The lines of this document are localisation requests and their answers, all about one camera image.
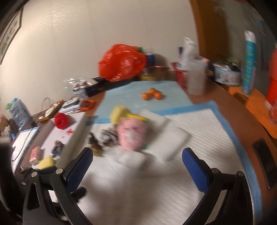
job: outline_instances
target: pink plush toy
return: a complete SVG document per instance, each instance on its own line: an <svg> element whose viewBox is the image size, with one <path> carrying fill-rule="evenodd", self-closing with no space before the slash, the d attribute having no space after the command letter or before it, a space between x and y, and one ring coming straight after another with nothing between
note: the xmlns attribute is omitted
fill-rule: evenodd
<svg viewBox="0 0 277 225"><path fill-rule="evenodd" d="M139 119L121 119L117 127L119 144L127 151L139 151L143 144L146 123Z"/></svg>

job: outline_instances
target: metal screw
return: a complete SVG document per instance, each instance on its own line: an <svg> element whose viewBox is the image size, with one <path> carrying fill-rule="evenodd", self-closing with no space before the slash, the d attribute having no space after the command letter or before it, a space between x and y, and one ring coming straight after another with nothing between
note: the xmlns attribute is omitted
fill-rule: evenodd
<svg viewBox="0 0 277 225"><path fill-rule="evenodd" d="M56 174L61 174L63 172L63 169L62 168L59 168L56 170Z"/></svg>
<svg viewBox="0 0 277 225"><path fill-rule="evenodd" d="M215 173L215 174L219 173L219 169L217 169L217 168L212 168L212 173Z"/></svg>
<svg viewBox="0 0 277 225"><path fill-rule="evenodd" d="M238 175L239 175L240 177L243 177L243 176L244 176L244 173L243 173L242 171L239 171L239 172L238 172Z"/></svg>
<svg viewBox="0 0 277 225"><path fill-rule="evenodd" d="M32 172L31 176L35 177L37 175L37 172Z"/></svg>

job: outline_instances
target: clear plastic bag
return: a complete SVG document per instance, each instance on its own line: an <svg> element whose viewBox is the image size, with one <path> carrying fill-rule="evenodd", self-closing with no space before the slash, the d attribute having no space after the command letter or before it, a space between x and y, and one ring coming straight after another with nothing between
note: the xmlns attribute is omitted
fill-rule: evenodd
<svg viewBox="0 0 277 225"><path fill-rule="evenodd" d="M138 47L116 44L99 62L99 75L110 82L132 79L145 65L146 56L138 52Z"/></svg>

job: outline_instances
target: blue spray can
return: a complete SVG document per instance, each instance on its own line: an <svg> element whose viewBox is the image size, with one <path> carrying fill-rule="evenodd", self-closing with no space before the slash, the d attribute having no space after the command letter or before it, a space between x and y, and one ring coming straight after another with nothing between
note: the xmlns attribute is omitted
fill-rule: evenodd
<svg viewBox="0 0 277 225"><path fill-rule="evenodd" d="M245 68L242 83L242 91L251 94L256 74L256 36L253 32L246 30L245 35Z"/></svg>

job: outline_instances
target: blue gripper pad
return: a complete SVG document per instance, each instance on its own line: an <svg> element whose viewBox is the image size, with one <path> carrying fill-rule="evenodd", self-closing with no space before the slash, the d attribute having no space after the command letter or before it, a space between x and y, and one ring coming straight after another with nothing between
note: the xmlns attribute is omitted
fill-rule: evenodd
<svg viewBox="0 0 277 225"><path fill-rule="evenodd" d="M84 148L75 160L72 160L73 168L66 175L66 189L68 193L77 190L93 159L90 148Z"/></svg>
<svg viewBox="0 0 277 225"><path fill-rule="evenodd" d="M190 148L185 148L182 160L198 190L206 193L209 189L209 178L199 164L200 159Z"/></svg>

